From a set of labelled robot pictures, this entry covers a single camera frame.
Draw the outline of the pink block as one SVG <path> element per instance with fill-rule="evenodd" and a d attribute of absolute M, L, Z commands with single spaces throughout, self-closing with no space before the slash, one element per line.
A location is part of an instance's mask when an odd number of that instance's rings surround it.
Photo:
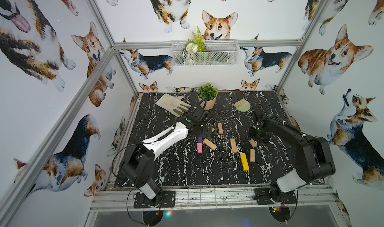
<path fill-rule="evenodd" d="M 203 152 L 203 143 L 197 143 L 197 151 L 198 154 L 201 154 Z"/>

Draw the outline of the small wooden block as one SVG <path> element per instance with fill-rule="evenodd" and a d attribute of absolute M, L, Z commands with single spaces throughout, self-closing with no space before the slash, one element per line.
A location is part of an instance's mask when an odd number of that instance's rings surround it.
<path fill-rule="evenodd" d="M 219 130 L 220 135 L 222 135 L 224 133 L 223 126 L 221 123 L 218 123 L 218 130 Z"/>

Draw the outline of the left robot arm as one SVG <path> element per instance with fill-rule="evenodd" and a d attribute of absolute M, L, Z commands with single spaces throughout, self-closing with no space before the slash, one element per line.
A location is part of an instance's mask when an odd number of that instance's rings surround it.
<path fill-rule="evenodd" d="M 208 112 L 206 100 L 201 100 L 191 113 L 176 117 L 174 124 L 158 135 L 126 147 L 120 170 L 144 194 L 150 206 L 157 206 L 164 199 L 162 189 L 153 180 L 156 158 L 175 143 L 187 138 L 190 132 L 205 124 Z"/>

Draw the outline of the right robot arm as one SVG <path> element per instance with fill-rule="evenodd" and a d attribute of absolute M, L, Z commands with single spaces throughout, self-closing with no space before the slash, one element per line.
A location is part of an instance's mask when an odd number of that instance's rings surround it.
<path fill-rule="evenodd" d="M 254 126 L 249 128 L 248 140 L 266 144 L 271 134 L 276 135 L 289 144 L 295 156 L 293 169 L 272 181 L 267 196 L 282 198 L 313 181 L 335 174 L 335 163 L 325 138 L 307 135 L 277 116 L 260 115 L 255 110 L 250 114 Z"/>

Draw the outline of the angled wooden block right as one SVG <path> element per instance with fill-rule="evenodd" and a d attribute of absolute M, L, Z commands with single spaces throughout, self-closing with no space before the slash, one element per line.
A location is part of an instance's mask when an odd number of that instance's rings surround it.
<path fill-rule="evenodd" d="M 251 144 L 252 148 L 256 148 L 257 147 L 257 143 L 253 139 L 250 139 L 249 143 Z"/>

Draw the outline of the upright wooden block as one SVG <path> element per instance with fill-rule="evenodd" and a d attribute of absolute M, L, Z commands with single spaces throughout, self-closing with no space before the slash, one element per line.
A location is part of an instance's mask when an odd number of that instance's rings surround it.
<path fill-rule="evenodd" d="M 237 143 L 235 139 L 230 139 L 232 153 L 238 153 Z"/>

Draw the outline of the work glove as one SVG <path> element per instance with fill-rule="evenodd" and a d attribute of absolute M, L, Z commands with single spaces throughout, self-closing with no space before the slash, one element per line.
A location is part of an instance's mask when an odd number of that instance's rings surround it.
<path fill-rule="evenodd" d="M 183 102 L 179 97 L 174 97 L 168 94 L 164 94 L 156 102 L 156 105 L 162 109 L 170 112 L 176 117 L 181 117 L 189 111 L 191 105 Z"/>

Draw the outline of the small brush with dustpan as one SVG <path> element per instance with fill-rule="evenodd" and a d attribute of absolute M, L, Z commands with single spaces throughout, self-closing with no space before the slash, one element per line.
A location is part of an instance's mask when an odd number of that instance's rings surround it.
<path fill-rule="evenodd" d="M 251 113 L 251 104 L 246 99 L 241 99 L 234 103 L 234 107 L 237 111 L 242 113 Z"/>

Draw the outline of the potted green plant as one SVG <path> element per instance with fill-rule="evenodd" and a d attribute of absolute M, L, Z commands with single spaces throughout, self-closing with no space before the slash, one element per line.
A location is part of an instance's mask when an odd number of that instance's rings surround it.
<path fill-rule="evenodd" d="M 218 95 L 218 89 L 213 87 L 212 84 L 207 83 L 204 86 L 198 88 L 198 98 L 202 109 L 211 110 L 215 103 Z"/>

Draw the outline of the long yellow block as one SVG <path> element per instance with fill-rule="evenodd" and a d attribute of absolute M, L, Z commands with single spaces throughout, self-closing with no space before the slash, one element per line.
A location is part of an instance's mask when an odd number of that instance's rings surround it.
<path fill-rule="evenodd" d="M 250 168 L 249 168 L 249 164 L 248 164 L 248 160 L 247 160 L 247 156 L 246 154 L 240 154 L 240 157 L 241 157 L 241 162 L 242 162 L 242 167 L 243 167 L 243 170 L 246 172 L 246 171 L 249 171 Z"/>

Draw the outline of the fern and white flower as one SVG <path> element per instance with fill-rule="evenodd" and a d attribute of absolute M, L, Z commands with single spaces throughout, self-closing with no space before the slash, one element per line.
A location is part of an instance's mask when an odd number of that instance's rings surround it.
<path fill-rule="evenodd" d="M 205 39 L 197 27 L 197 32 L 192 32 L 193 38 L 188 40 L 183 52 L 186 52 L 186 63 L 189 65 L 203 63 L 208 59 Z"/>

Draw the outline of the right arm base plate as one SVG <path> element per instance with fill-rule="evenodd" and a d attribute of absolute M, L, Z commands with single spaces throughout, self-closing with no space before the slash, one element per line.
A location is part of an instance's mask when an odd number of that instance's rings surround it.
<path fill-rule="evenodd" d="M 258 205 L 282 205 L 296 204 L 297 196 L 294 191 L 283 193 L 277 187 L 271 186 L 269 188 L 256 188 L 254 189 L 254 200 Z"/>

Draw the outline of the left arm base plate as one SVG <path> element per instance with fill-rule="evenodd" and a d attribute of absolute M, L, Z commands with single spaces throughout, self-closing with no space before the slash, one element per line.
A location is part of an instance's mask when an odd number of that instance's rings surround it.
<path fill-rule="evenodd" d="M 175 206 L 175 191 L 160 191 L 153 199 L 149 199 L 144 193 L 134 195 L 134 209 L 147 208 L 173 208 Z"/>

